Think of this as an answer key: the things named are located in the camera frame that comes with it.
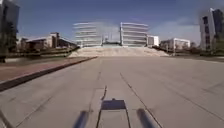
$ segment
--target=apartment building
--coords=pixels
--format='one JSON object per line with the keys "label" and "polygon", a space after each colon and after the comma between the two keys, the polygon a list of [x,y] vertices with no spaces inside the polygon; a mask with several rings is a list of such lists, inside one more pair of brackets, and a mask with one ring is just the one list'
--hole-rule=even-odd
{"label": "apartment building", "polygon": [[120,24],[122,46],[147,46],[148,25],[137,23]]}
{"label": "apartment building", "polygon": [[215,51],[216,40],[224,38],[224,9],[207,9],[199,15],[201,50]]}
{"label": "apartment building", "polygon": [[191,41],[186,39],[172,38],[160,42],[159,47],[166,51],[182,51],[190,48]]}
{"label": "apartment building", "polygon": [[103,43],[101,23],[76,23],[75,41],[80,47],[101,46]]}
{"label": "apartment building", "polygon": [[58,32],[52,32],[49,36],[39,38],[21,38],[18,41],[18,50],[23,51],[42,51],[57,48],[76,48],[77,45],[63,37]]}
{"label": "apartment building", "polygon": [[148,40],[147,40],[148,47],[159,46],[159,37],[158,36],[147,35],[147,38],[148,38]]}

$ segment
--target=tree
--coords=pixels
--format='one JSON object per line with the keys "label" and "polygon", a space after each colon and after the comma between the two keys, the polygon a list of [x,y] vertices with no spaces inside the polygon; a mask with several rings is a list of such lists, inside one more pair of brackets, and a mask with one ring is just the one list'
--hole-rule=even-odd
{"label": "tree", "polygon": [[18,31],[14,28],[12,22],[4,21],[2,23],[0,62],[5,62],[7,52],[16,51],[17,32]]}
{"label": "tree", "polygon": [[6,47],[8,52],[15,52],[16,51],[16,33],[17,30],[14,28],[12,22],[7,22],[5,27],[5,37],[6,37]]}

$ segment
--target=tall building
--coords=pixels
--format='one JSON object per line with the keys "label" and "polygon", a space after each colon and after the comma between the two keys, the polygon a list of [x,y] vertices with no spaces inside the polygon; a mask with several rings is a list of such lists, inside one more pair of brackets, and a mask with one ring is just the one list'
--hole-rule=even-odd
{"label": "tall building", "polygon": [[6,31],[13,28],[13,36],[16,37],[17,24],[19,18],[19,6],[10,0],[0,0],[0,51],[10,51],[11,48],[16,48],[16,42],[6,40],[8,34]]}
{"label": "tall building", "polygon": [[146,46],[148,25],[136,23],[120,24],[120,40],[123,46]]}
{"label": "tall building", "polygon": [[213,51],[215,39],[224,37],[224,9],[207,9],[200,13],[201,50]]}
{"label": "tall building", "polygon": [[75,41],[81,47],[101,46],[102,45],[102,28],[101,23],[77,23],[74,24]]}

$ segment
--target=distant building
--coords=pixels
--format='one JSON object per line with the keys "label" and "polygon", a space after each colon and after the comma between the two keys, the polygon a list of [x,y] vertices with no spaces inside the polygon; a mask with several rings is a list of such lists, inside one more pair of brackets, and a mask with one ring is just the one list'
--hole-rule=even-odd
{"label": "distant building", "polygon": [[122,46],[146,46],[148,25],[136,23],[120,24],[120,40]]}
{"label": "distant building", "polygon": [[174,50],[182,51],[182,50],[188,50],[190,48],[190,45],[191,45],[190,40],[173,38],[170,40],[161,41],[159,47],[167,51],[174,51]]}
{"label": "distant building", "polygon": [[65,38],[61,38],[59,33],[54,32],[51,33],[47,37],[40,37],[34,39],[26,39],[22,38],[19,40],[20,42],[17,44],[20,48],[20,51],[41,51],[47,49],[55,49],[55,48],[69,48],[69,47],[77,47],[77,45]]}
{"label": "distant building", "polygon": [[147,43],[148,47],[159,46],[159,37],[158,36],[148,35],[147,38],[148,38],[148,40],[147,40],[148,41],[148,43]]}
{"label": "distant building", "polygon": [[224,38],[224,9],[203,10],[199,16],[201,31],[201,50],[212,51],[216,49],[215,39]]}
{"label": "distant building", "polygon": [[103,44],[102,25],[97,22],[76,23],[75,41],[81,47],[101,46]]}
{"label": "distant building", "polygon": [[16,30],[19,18],[19,6],[10,0],[0,0],[0,51],[7,52],[12,47],[16,47],[16,42],[6,38],[6,27],[10,27],[15,30],[11,33],[16,38]]}

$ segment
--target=white building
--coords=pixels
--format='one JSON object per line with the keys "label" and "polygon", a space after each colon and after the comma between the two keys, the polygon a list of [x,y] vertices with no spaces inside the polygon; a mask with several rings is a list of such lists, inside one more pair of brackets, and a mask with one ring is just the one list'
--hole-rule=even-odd
{"label": "white building", "polygon": [[123,46],[146,46],[148,25],[136,23],[120,24],[120,40]]}
{"label": "white building", "polygon": [[159,37],[158,36],[152,36],[152,35],[148,35],[148,47],[152,47],[152,46],[159,46]]}
{"label": "white building", "polygon": [[201,11],[199,15],[200,32],[201,32],[201,50],[215,50],[214,37],[224,36],[224,9],[207,9]]}
{"label": "white building", "polygon": [[101,46],[102,45],[102,28],[97,22],[77,23],[74,24],[75,41],[81,47]]}
{"label": "white building", "polygon": [[159,46],[163,50],[174,51],[174,50],[187,50],[190,48],[191,41],[179,38],[173,38],[170,40],[161,41]]}

